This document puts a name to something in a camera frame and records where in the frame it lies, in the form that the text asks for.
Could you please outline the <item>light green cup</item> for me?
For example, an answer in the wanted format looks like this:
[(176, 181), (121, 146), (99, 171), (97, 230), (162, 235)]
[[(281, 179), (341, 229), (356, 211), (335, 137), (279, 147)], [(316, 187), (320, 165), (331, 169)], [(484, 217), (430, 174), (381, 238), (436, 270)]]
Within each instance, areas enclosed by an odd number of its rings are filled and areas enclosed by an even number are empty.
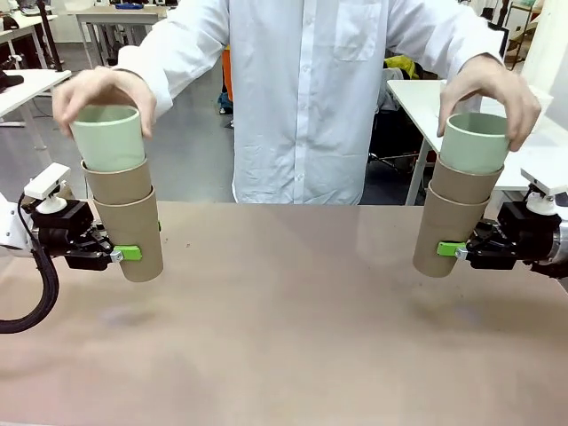
[(446, 121), (440, 161), (466, 173), (487, 175), (498, 171), (509, 154), (505, 117), (454, 114)]
[(140, 114), (133, 106), (86, 106), (70, 129), (89, 170), (127, 170), (146, 158)]

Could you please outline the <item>white side table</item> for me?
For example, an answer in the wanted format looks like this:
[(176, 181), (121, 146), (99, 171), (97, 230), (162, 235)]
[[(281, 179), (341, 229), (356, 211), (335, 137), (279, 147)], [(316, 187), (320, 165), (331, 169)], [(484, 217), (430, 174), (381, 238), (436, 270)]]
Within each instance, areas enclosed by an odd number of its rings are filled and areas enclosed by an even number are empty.
[[(406, 196), (407, 206), (415, 204), (428, 153), (437, 153), (442, 146), (437, 131), (439, 94), (443, 85), (442, 81), (436, 80), (388, 82), (390, 92), (422, 134), (421, 149)], [(521, 170), (532, 170), (539, 177), (550, 175), (556, 183), (568, 184), (568, 130), (546, 116), (542, 117), (521, 150), (507, 157), (495, 189), (523, 192), (528, 181), (522, 177)]]

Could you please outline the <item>black object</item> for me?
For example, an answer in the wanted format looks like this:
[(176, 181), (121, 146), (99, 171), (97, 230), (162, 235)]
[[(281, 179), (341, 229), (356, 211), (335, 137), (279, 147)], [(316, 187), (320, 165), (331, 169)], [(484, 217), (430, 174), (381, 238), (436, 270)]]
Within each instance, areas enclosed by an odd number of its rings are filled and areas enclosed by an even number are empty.
[(5, 71), (0, 70), (0, 93), (16, 85), (24, 83), (24, 77), (21, 75), (8, 75)]

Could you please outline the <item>person's left forearm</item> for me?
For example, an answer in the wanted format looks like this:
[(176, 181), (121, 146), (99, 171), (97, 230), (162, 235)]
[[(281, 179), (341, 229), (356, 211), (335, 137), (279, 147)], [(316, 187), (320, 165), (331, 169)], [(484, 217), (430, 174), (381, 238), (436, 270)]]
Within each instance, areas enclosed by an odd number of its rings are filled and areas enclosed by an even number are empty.
[(501, 62), (497, 35), (468, 6), (449, 0), (397, 0), (390, 5), (387, 45), (443, 77), (478, 55)]

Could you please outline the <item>black monitor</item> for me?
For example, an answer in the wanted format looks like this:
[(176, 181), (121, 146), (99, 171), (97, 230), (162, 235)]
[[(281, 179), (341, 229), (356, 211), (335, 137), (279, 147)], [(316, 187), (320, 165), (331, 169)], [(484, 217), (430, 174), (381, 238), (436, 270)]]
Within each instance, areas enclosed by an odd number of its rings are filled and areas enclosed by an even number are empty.
[(509, 42), (509, 30), (506, 27), (492, 23), (490, 20), (487, 21), (487, 26), (497, 35), (499, 54), (501, 59), (504, 59)]

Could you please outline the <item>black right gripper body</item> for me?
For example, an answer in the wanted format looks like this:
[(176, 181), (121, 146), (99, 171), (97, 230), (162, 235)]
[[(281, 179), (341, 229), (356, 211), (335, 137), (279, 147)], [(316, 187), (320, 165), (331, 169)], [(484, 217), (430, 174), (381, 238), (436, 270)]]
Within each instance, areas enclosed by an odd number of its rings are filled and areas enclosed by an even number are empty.
[(505, 202), (495, 220), (477, 223), (467, 249), (474, 269), (505, 271), (522, 262), (533, 271), (556, 271), (558, 215), (532, 213), (522, 201)]

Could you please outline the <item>yellow cloth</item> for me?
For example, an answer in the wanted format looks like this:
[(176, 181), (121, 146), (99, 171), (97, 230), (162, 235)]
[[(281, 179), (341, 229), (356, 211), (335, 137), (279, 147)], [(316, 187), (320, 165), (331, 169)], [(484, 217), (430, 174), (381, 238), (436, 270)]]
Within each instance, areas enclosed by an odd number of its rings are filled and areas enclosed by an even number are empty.
[(383, 61), (384, 68), (399, 69), (402, 72), (403, 78), (406, 80), (419, 80), (420, 73), (417, 71), (417, 66), (410, 58), (397, 55), (386, 58)]

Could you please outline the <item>wooden rack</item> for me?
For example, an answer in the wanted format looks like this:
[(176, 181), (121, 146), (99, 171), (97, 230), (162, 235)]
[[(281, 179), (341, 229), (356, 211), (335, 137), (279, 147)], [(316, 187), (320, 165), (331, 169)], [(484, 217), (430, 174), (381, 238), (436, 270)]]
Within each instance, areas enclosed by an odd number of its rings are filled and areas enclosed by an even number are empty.
[[(538, 26), (536, 20), (539, 18), (541, 10), (540, 0), (510, 0), (505, 19), (506, 27), (509, 29), (505, 60), (509, 64), (510, 70), (514, 70), (518, 63), (525, 61), (521, 50), (526, 39), (532, 40)], [(521, 23), (513, 28), (509, 25), (510, 16), (519, 13), (523, 15), (523, 18)]]

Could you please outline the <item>brown cup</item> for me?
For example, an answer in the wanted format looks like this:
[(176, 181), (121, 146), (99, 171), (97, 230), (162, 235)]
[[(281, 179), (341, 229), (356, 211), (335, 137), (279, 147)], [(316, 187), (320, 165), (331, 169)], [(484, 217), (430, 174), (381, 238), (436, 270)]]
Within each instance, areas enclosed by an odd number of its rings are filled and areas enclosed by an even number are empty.
[(138, 260), (124, 254), (120, 262), (124, 277), (132, 282), (147, 282), (163, 270), (160, 220), (155, 190), (143, 199), (126, 204), (105, 204), (94, 200), (110, 241), (119, 248), (136, 247)]
[(81, 167), (95, 201), (108, 205), (129, 204), (146, 198), (152, 192), (147, 159), (126, 170), (103, 172), (90, 170), (85, 161)]
[(441, 197), (461, 204), (488, 201), (504, 167), (489, 174), (468, 173), (453, 169), (437, 158), (431, 189)]
[(450, 256), (438, 254), (441, 241), (465, 243), (489, 203), (467, 204), (449, 200), (439, 195), (429, 182), (422, 221), (414, 248), (415, 269), (431, 278), (444, 278), (453, 270), (457, 257), (455, 248)]

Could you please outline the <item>person's right hand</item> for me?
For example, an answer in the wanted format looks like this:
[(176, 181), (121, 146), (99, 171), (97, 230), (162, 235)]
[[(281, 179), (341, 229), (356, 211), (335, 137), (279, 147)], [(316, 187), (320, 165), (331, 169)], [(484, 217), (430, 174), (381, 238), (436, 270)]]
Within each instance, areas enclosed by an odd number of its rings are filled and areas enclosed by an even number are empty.
[(135, 107), (145, 138), (152, 137), (156, 98), (146, 82), (128, 71), (107, 67), (83, 70), (52, 93), (52, 116), (60, 131), (72, 138), (70, 125), (87, 106)]

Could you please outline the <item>person's right forearm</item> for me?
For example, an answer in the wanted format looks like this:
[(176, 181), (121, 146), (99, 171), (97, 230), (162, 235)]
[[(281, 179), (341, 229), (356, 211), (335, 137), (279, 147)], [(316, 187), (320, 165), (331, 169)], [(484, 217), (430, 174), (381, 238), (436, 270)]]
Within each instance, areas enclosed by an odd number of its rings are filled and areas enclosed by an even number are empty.
[(226, 32), (210, 34), (195, 23), (161, 20), (141, 45), (119, 51), (117, 68), (140, 77), (154, 96), (154, 120), (173, 106), (173, 99), (187, 85), (217, 62)]

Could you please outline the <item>white table with black object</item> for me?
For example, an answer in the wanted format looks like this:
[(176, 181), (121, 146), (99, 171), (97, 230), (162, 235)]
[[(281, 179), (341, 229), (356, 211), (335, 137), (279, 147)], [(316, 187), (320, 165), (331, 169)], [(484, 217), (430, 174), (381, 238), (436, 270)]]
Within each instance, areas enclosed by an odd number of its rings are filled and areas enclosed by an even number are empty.
[(35, 97), (50, 91), (57, 84), (68, 79), (72, 73), (69, 70), (58, 72), (48, 69), (22, 69), (8, 70), (6, 74), (21, 76), (24, 81), (0, 93), (0, 118), (18, 110), (32, 138), (35, 150), (46, 151), (47, 147), (41, 138), (29, 104)]

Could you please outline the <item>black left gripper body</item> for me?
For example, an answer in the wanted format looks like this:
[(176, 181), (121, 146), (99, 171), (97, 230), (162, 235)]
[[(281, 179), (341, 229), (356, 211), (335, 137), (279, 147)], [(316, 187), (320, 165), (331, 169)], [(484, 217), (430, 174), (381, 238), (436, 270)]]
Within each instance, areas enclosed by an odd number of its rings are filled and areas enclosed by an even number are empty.
[(112, 262), (113, 246), (101, 234), (87, 201), (68, 200), (61, 211), (32, 213), (36, 238), (50, 256), (63, 256), (70, 269), (104, 271)]

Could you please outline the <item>person in white shirt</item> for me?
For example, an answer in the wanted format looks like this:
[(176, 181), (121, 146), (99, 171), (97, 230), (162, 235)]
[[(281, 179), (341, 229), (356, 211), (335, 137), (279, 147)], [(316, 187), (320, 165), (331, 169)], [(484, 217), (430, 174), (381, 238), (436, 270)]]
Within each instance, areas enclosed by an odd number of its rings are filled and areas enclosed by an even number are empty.
[(359, 202), (396, 1), (181, 0), (168, 14), (226, 32), (236, 201)]

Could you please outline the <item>person's left hand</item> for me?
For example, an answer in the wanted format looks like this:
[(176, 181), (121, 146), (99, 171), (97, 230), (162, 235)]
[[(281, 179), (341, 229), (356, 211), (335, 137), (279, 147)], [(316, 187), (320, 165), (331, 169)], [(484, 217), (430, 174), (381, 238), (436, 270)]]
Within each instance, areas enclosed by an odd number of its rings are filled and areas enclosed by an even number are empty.
[(540, 102), (520, 75), (486, 55), (469, 59), (441, 91), (438, 135), (444, 135), (446, 122), (458, 103), (474, 95), (495, 99), (504, 106), (509, 149), (518, 151), (540, 116)]

